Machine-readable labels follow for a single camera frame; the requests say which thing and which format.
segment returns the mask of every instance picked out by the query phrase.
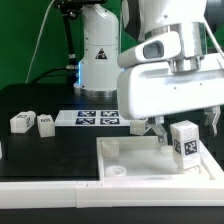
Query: green backdrop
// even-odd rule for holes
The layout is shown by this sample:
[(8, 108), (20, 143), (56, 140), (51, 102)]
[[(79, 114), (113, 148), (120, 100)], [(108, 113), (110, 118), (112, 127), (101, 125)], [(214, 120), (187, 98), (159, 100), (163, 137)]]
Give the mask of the green backdrop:
[[(13, 83), (25, 83), (36, 40), (47, 6), (51, 0), (10, 0), (1, 2), (0, 10), (0, 89)], [(119, 18), (120, 0), (108, 0), (104, 7)], [(83, 55), (82, 20), (72, 22), (77, 57)], [(224, 27), (218, 30), (221, 45)], [(122, 51), (136, 42), (122, 33)], [(67, 46), (60, 11), (51, 9), (30, 80), (40, 73), (67, 64)]]

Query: table surface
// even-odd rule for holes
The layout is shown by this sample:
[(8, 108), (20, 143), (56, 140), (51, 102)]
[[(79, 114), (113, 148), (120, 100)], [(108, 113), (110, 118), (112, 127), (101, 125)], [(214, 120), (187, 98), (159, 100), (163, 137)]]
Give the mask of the table surface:
[[(12, 134), (9, 120), (21, 111), (34, 111), (37, 115), (50, 114), (55, 119), (60, 110), (115, 110), (116, 99), (90, 98), (74, 95), (73, 89), (60, 84), (11, 85), (0, 91), (1, 125), (0, 141), (3, 158), (0, 160), (0, 182), (8, 181), (55, 181), (55, 180), (98, 180), (96, 154), (97, 137), (130, 136), (129, 127), (56, 127), (55, 137), (40, 138), (35, 124), (25, 134)], [(183, 120), (190, 120), (199, 125), (200, 139), (224, 168), (224, 120), (221, 115), (218, 123), (218, 136), (208, 136), (204, 126), (203, 111), (165, 116), (164, 127)], [(2, 210), (0, 220), (23, 214), (21, 221), (27, 217), (36, 217), (39, 213), (45, 218), (52, 218), (60, 223), (70, 217), (86, 223), (94, 219), (98, 223), (223, 223), (222, 207), (156, 207), (156, 208), (92, 208), (92, 209), (48, 209), (48, 210)]]

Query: black cable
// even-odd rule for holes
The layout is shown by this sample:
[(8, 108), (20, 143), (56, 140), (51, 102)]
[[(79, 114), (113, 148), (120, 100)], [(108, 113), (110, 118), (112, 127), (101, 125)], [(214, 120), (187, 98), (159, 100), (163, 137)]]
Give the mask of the black cable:
[(65, 71), (66, 67), (57, 67), (57, 68), (52, 68), (41, 75), (39, 75), (37, 78), (35, 78), (30, 84), (36, 84), (40, 79), (45, 78), (45, 77), (50, 77), (50, 73), (57, 72), (57, 71)]

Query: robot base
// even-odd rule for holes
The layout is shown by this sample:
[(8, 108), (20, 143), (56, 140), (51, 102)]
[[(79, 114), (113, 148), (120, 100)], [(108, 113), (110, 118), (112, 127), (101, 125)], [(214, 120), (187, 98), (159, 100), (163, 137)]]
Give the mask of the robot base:
[(80, 88), (80, 86), (76, 85), (76, 84), (74, 85), (74, 93), (83, 95), (83, 96), (88, 96), (88, 97), (108, 98), (108, 97), (116, 97), (117, 96), (117, 90), (108, 90), (108, 91), (88, 90), (88, 89)]

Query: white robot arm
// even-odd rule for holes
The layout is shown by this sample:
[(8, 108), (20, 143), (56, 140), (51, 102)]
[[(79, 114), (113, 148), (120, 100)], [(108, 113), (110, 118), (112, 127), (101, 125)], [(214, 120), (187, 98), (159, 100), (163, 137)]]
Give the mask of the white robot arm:
[(123, 117), (153, 118), (206, 108), (207, 123), (216, 134), (219, 105), (224, 104), (223, 58), (207, 55), (206, 3), (122, 1), (126, 31), (145, 39), (118, 57), (119, 66), (125, 68), (117, 90)]

